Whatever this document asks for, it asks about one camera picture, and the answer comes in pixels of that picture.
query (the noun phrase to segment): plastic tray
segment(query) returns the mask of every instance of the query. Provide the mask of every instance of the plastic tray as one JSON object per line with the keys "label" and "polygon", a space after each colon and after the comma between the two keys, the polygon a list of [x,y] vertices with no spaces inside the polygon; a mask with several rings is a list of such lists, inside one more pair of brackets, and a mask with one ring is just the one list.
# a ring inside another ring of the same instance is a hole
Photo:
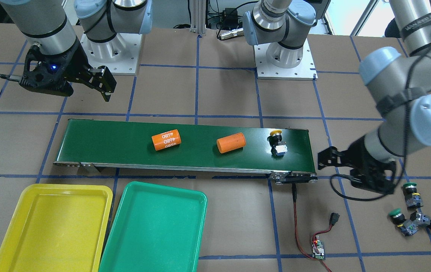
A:
{"label": "plastic tray", "polygon": [[27,187],[0,248],[0,271],[98,271],[112,198],[106,186]]}
{"label": "plastic tray", "polygon": [[129,183],[99,271],[196,271],[206,208],[202,192]]}

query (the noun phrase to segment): circuit board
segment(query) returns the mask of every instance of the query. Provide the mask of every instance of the circuit board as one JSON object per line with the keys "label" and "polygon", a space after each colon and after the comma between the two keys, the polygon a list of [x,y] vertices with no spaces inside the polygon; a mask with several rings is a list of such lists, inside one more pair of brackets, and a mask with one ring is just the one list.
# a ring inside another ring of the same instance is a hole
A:
{"label": "circuit board", "polygon": [[312,244],[312,257],[318,260],[326,260],[326,254],[324,253],[324,243],[318,238],[314,240]]}

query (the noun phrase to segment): brown cardboard floor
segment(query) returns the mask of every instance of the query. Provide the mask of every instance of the brown cardboard floor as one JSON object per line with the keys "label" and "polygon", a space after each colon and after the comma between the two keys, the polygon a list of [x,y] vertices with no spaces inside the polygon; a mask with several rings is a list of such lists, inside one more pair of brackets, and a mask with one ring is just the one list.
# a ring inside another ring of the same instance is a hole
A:
{"label": "brown cardboard floor", "polygon": [[[70,98],[30,93],[0,79],[0,245],[21,191],[36,182],[101,184],[114,194],[114,210],[133,180],[203,191],[209,200],[199,271],[324,271],[302,258],[294,243],[291,189],[264,177],[229,173],[106,169],[97,178],[83,169],[52,162],[71,117],[128,122],[169,122],[247,127],[305,128],[314,157],[329,144],[344,150],[383,120],[358,76],[358,64],[383,46],[403,47],[392,38],[309,36],[317,81],[258,80],[253,49],[243,38],[198,38],[187,29],[154,29],[144,40],[136,79],[116,76],[112,100],[79,84]],[[20,73],[27,51],[14,25],[0,25],[0,73]],[[345,201],[331,191],[333,168],[319,182],[299,185],[298,227],[304,241],[340,221],[328,234],[327,265],[334,271],[431,271],[431,235],[403,238],[387,213],[403,208],[397,191],[383,200]],[[417,182],[424,212],[431,215],[431,148],[409,156],[407,174]],[[352,188],[360,197],[372,193]],[[309,243],[303,246],[309,250]]]}

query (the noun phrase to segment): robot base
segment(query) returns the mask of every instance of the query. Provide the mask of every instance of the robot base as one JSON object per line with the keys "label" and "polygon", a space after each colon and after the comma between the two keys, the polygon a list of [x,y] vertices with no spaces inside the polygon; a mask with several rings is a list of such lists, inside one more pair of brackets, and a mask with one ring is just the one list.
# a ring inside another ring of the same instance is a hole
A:
{"label": "robot base", "polygon": [[118,33],[118,36],[121,36],[121,41],[118,40],[120,43],[117,43],[114,46],[111,44],[111,42],[97,44],[98,46],[101,45],[106,47],[103,48],[103,52],[112,51],[112,48],[116,47],[117,45],[125,46],[124,50],[121,50],[120,54],[113,55],[112,57],[100,57],[96,54],[92,54],[91,50],[93,45],[90,44],[92,42],[88,40],[86,34],[83,34],[81,37],[81,45],[83,46],[84,52],[88,56],[88,61],[91,66],[96,68],[105,65],[110,69],[112,74],[136,76],[138,71],[139,55],[141,51],[142,35]]}
{"label": "robot base", "polygon": [[267,60],[266,51],[268,47],[269,43],[254,45],[255,64],[259,79],[313,80],[318,78],[307,40],[303,45],[304,55],[300,64],[289,69],[277,67]]}

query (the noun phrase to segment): yellow tray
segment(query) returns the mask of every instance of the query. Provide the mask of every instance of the yellow tray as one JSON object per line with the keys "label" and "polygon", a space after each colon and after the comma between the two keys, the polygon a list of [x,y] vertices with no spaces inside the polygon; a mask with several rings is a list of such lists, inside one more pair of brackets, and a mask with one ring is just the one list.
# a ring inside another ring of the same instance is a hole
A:
{"label": "yellow tray", "polygon": [[0,272],[98,271],[112,198],[106,186],[27,187],[0,248]]}

